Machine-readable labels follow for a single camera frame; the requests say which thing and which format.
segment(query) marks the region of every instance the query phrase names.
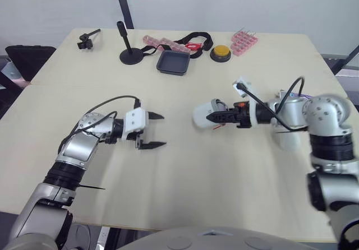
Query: yellow button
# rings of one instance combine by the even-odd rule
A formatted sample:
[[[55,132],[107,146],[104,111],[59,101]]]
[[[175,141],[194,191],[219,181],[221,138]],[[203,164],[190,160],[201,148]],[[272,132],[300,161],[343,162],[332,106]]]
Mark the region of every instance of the yellow button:
[[[219,57],[224,57],[225,55],[228,55],[229,48],[225,45],[217,45],[214,48],[214,54],[216,54]]]

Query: black tray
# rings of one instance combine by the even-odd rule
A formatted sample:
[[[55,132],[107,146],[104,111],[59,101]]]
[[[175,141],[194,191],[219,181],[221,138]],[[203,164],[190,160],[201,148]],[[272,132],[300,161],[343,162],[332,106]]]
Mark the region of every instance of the black tray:
[[[157,62],[157,69],[169,75],[184,75],[190,62],[190,54],[165,50]]]

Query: red object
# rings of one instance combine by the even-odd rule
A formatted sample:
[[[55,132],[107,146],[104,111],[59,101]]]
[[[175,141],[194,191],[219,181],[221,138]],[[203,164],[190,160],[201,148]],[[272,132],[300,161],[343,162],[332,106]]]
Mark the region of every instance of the red object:
[[[189,50],[192,51],[197,51],[201,46],[202,44],[196,44],[196,43],[187,43],[185,45],[185,47],[187,47]]]

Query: silver robot arm segment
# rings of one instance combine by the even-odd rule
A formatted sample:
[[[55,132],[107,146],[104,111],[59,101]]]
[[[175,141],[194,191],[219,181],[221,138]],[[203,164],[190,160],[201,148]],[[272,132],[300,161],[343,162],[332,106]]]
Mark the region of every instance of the silver robot arm segment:
[[[6,249],[61,249],[72,223],[72,214],[62,207],[71,206],[98,144],[120,139],[136,141],[138,149],[164,145],[144,143],[141,138],[149,119],[162,118],[140,107],[126,113],[124,119],[85,114],[65,138],[55,163],[16,219]]]

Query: white wall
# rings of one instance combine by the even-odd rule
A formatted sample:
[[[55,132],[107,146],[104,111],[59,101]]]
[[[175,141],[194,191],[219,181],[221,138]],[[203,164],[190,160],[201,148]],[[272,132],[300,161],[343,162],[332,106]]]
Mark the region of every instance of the white wall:
[[[304,33],[320,53],[359,44],[359,0],[128,0],[135,28]],[[0,55],[13,44],[58,46],[76,27],[116,27],[118,0],[0,0]]]
[[[128,0],[135,28],[307,34],[320,53],[359,45],[359,0]]]
[[[118,0],[0,0],[0,55],[8,45],[60,45],[76,27],[116,27]]]

